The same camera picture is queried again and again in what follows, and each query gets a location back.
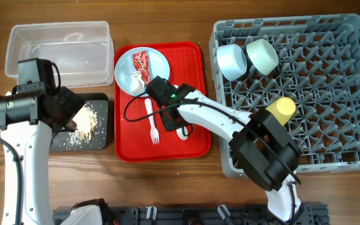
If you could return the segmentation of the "rice and food scraps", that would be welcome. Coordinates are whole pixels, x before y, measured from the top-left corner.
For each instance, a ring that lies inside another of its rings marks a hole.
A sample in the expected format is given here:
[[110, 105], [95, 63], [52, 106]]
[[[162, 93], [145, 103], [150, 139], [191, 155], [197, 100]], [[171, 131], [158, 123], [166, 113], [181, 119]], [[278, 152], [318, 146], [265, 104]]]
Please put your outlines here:
[[67, 123], [67, 127], [71, 129], [69, 133], [70, 144], [90, 142], [97, 125], [97, 114], [90, 107], [83, 106]]

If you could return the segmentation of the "pink plastic fork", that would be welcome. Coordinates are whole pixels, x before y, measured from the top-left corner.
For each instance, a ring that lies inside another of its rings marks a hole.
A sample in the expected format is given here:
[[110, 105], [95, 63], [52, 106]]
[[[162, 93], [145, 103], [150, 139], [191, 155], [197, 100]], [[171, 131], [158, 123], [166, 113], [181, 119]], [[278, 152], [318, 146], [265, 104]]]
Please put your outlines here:
[[[151, 101], [151, 99], [146, 98], [144, 100], [144, 104], [146, 107], [146, 112], [148, 114], [152, 114], [153, 113], [153, 103]], [[159, 132], [158, 129], [155, 126], [155, 122], [154, 122], [154, 116], [149, 116], [149, 123], [151, 126], [151, 130], [150, 130], [150, 135], [151, 135], [151, 140], [153, 144], [159, 144]]]

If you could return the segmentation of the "cream plastic spoon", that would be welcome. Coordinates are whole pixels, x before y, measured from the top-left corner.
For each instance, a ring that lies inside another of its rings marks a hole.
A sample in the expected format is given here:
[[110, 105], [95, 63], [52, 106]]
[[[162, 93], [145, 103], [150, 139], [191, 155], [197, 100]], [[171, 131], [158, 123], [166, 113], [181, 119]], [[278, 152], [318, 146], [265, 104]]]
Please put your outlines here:
[[176, 129], [176, 133], [177, 133], [177, 136], [183, 141], [185, 141], [188, 138], [187, 127], [183, 126], [183, 127]]

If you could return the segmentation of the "light blue bowl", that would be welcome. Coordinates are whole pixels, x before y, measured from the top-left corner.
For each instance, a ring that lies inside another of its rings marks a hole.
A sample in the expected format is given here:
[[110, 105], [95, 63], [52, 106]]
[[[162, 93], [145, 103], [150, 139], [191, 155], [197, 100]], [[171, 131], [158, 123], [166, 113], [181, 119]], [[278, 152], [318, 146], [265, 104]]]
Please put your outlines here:
[[220, 46], [217, 49], [217, 63], [222, 75], [228, 81], [235, 81], [246, 73], [247, 59], [237, 44]]

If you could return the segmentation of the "mint green bowl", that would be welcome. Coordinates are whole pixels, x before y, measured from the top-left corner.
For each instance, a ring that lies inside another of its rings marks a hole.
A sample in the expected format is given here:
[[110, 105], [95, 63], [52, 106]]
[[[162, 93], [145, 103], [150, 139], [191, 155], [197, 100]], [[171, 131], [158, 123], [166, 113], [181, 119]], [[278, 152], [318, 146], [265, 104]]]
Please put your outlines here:
[[246, 52], [254, 67], [265, 76], [279, 64], [276, 50], [265, 39], [258, 39], [247, 44]]

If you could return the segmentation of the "yellow plastic cup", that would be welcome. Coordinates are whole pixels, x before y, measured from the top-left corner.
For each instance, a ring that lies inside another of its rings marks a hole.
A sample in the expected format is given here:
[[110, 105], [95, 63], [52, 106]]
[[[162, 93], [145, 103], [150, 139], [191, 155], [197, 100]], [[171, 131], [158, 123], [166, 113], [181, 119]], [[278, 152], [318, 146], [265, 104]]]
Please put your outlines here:
[[280, 97], [266, 107], [277, 121], [284, 126], [295, 114], [296, 104], [289, 97]]

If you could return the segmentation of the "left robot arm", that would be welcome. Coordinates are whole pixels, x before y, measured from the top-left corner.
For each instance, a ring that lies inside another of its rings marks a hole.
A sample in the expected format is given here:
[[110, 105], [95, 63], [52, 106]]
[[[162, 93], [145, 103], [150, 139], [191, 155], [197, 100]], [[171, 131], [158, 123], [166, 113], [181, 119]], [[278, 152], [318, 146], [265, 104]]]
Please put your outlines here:
[[3, 224], [52, 224], [48, 157], [55, 135], [84, 106], [47, 59], [18, 62], [19, 83], [0, 97], [5, 157]]

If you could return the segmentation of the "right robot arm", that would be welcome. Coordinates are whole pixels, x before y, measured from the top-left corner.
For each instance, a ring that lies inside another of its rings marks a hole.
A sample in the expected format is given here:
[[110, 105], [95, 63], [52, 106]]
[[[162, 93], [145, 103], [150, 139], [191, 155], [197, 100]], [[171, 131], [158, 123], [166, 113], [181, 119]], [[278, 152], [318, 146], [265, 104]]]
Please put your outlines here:
[[282, 223], [296, 221], [301, 150], [278, 121], [275, 106], [255, 113], [238, 111], [188, 84], [175, 87], [161, 77], [146, 86], [146, 93], [173, 124], [172, 130], [197, 124], [225, 139], [246, 176], [265, 190], [269, 212]]

